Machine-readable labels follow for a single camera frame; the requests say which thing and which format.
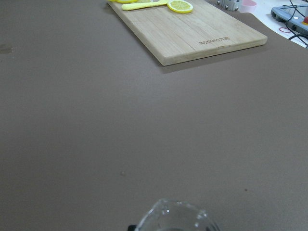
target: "lemon slice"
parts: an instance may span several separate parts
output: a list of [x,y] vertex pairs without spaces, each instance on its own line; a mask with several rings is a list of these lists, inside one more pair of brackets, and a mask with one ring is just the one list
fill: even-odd
[[189,13],[193,10],[193,5],[184,0],[170,0],[168,7],[177,13]]

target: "bamboo cutting board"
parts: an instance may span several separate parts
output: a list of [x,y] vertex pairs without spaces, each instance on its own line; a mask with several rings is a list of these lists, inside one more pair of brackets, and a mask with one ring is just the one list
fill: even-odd
[[260,46],[267,37],[204,0],[188,0],[190,13],[166,5],[124,11],[110,6],[163,65]]

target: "pink cup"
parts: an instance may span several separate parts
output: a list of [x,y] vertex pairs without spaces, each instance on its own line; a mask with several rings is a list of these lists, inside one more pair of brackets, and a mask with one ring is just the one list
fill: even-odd
[[243,0],[242,5],[240,6],[239,11],[241,13],[252,13],[255,11],[257,4],[252,0]]

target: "glass cup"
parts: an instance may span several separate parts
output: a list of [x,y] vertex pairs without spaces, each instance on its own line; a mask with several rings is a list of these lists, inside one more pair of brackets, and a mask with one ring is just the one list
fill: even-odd
[[160,199],[135,231],[220,231],[204,209],[187,202]]

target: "brown table surface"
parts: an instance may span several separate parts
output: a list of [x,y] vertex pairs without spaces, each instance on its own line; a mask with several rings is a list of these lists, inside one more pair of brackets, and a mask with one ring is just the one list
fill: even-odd
[[267,44],[163,67],[104,1],[2,0],[0,230],[126,231],[171,198],[306,231],[307,50],[230,14]]

